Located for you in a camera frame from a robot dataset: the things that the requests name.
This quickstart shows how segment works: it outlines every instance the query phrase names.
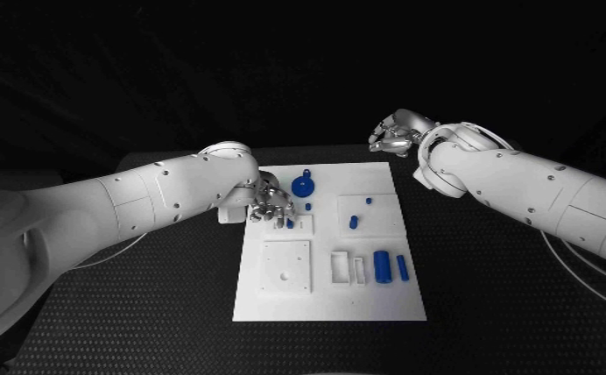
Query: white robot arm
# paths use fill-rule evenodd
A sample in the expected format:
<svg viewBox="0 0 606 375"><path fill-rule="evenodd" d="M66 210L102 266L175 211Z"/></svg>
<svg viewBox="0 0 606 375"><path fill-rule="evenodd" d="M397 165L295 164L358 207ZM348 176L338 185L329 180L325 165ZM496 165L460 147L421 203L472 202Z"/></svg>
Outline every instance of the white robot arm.
<svg viewBox="0 0 606 375"><path fill-rule="evenodd" d="M234 142L126 172L0 191L0 334L63 272L99 250L218 208L220 223L295 217L289 195Z"/></svg>
<svg viewBox="0 0 606 375"><path fill-rule="evenodd" d="M606 258L606 180L499 148L479 129L397 110L374 129L370 151L406 157L419 144L414 178L429 189L454 198L469 192L503 215Z"/></svg>

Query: white platform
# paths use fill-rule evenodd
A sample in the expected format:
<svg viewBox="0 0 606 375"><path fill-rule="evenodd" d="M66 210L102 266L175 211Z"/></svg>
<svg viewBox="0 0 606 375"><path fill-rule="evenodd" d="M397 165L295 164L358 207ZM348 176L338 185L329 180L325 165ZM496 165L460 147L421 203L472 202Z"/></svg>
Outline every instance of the white platform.
<svg viewBox="0 0 606 375"><path fill-rule="evenodd" d="M309 169L312 172L315 191L306 198L293 197L293 202L298 214L313 216L313 222L311 223L309 217L305 217L302 228L299 225L298 230L289 231L273 230L272 223L246 222L233 321L426 321L413 258L406 241L406 227L398 202L394 203L395 197L391 196L395 194L395 188L388 164L375 162L262 167L263 171L273 173L280 182L280 188L289 194L292 193L292 180L303 174L303 169ZM359 198L388 195L384 197L385 203L374 204L377 206L383 204L375 208L375 213L390 216L391 227L401 230L387 232L390 237L377 237L384 232L370 230L370 223L378 221L375 220L377 215L372 216L370 212L372 204L368 206L364 203L359 207L364 206L368 209L361 209L365 218L359 220L358 228L364 227L362 224L368 224L368 237L342 237L338 218L338 197L341 195L361 195ZM312 204L309 211L303 207L306 202ZM299 287L305 286L303 284L295 285L296 288L292 291L283 291L277 283L280 281L286 284L288 280L292 280L289 273L292 268L286 268L292 264L289 259L285 258L288 263L283 263L282 271L277 267L272 267L270 274L267 273L267 267L262 262L267 258L263 246L264 243L279 241L290 241L290 246L285 245L283 248L293 254L295 248L300 248L300 243L292 241L308 241L309 294L299 293ZM384 285L374 281L372 252L377 250L385 250L390 255L394 281ZM335 286L332 283L332 251L347 252L349 286ZM401 281L398 276L395 255L400 254L406 259L410 276L407 282ZM364 259L364 285L361 287L355 285L355 257ZM283 272L289 275L288 280L277 279L277 275ZM262 289L267 277L272 279L272 283L277 283L277 285L272 285L269 293Z"/></svg>

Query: blue object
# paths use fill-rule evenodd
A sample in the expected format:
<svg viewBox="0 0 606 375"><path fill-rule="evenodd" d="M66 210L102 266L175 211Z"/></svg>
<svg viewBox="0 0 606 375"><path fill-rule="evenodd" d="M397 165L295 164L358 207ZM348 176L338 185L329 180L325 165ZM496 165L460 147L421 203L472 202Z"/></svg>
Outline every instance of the blue object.
<svg viewBox="0 0 606 375"><path fill-rule="evenodd" d="M305 169L302 171L302 176L293 179L290 189L292 193L298 197L308 197L313 192L313 180L312 180L312 173L309 172L309 169Z"/></svg>
<svg viewBox="0 0 606 375"><path fill-rule="evenodd" d="M357 228L357 216L351 216L349 229L355 229L355 228Z"/></svg>
<svg viewBox="0 0 606 375"><path fill-rule="evenodd" d="M400 276L401 276L401 281L407 281L407 269L406 269L406 262L404 262L404 256L398 255L395 257L397 260L397 267L400 268Z"/></svg>
<svg viewBox="0 0 606 375"><path fill-rule="evenodd" d="M374 279L377 283L391 283L391 266L388 264L388 252L374 251Z"/></svg>

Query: white cable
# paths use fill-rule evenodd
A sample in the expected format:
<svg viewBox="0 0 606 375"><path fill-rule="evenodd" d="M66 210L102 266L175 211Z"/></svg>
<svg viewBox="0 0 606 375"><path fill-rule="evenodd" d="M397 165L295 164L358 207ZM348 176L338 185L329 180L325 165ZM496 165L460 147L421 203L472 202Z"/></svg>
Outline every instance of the white cable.
<svg viewBox="0 0 606 375"><path fill-rule="evenodd" d="M541 231L539 234L542 235L542 239L545 240L545 244L547 244L547 246L551 250L552 256L558 259L558 262L560 262L561 266L565 268L565 270L568 270L568 273L571 274L571 277L574 277L574 279L581 283L581 285L584 285L587 287L587 289L606 301L606 296L585 283L585 281L577 276L577 273L574 271L571 271L570 267L565 265L564 260L561 259L558 253L552 249L552 246L551 246L549 241L547 239L545 232Z"/></svg>
<svg viewBox="0 0 606 375"><path fill-rule="evenodd" d="M106 258L100 259L99 261L95 261L90 264L83 264L83 265L76 265L74 267L72 267L69 270L79 270L80 268L86 268L90 267L92 265L105 263L109 259L112 259L113 257L116 257L141 239L142 237L146 235L148 233L145 232L136 239L133 242L131 242L128 244L128 246L125 246L115 254L109 255Z"/></svg>
<svg viewBox="0 0 606 375"><path fill-rule="evenodd" d="M478 128L482 132L485 132L495 141L498 141L506 149L514 150L514 148L511 147L511 144L490 131L486 130L483 127L480 127L479 125L475 125L472 123L462 123L463 125L470 125L475 128ZM571 276L574 277L574 279L581 283L581 285L584 285L587 287L587 289L606 301L606 296L587 284L587 282L580 278L580 276L577 275L577 273L570 269L570 267L565 265L564 260L561 259L558 253L555 252L555 250L552 249L552 246L549 244L549 241L547 239L545 236L545 232L541 230L539 234L542 235L542 239L545 241L545 244L551 250L552 256L555 257L555 259L558 260L561 266L565 268L565 270L568 271L568 273L571 274ZM606 275L606 271L603 271L570 247L570 244L561 239L561 242L564 243L565 247L570 249L571 253L580 258L580 260L597 271L600 272L603 275Z"/></svg>
<svg viewBox="0 0 606 375"><path fill-rule="evenodd" d="M561 239L561 242L564 243L564 246L568 248L568 250L570 250L570 252L577 256L577 258L580 259L580 261L590 267L590 268L593 268L593 270L596 271L596 272L600 272L604 276L606 276L606 271L601 269L601 268L598 268L575 251L574 251L574 249L571 248L571 246L570 246L570 243L568 242L565 242L562 239Z"/></svg>

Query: table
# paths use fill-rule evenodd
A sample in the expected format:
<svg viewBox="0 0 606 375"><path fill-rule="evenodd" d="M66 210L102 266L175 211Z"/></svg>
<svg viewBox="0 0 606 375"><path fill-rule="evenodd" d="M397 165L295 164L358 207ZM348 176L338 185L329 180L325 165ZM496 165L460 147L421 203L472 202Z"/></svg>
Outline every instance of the table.
<svg viewBox="0 0 606 375"><path fill-rule="evenodd" d="M190 153L132 153L118 170ZM606 372L606 303L534 229L469 195L426 190L416 160L365 145L253 155L260 166L388 161L427 322L231 322L243 223L220 225L211 211L62 276L11 375Z"/></svg>

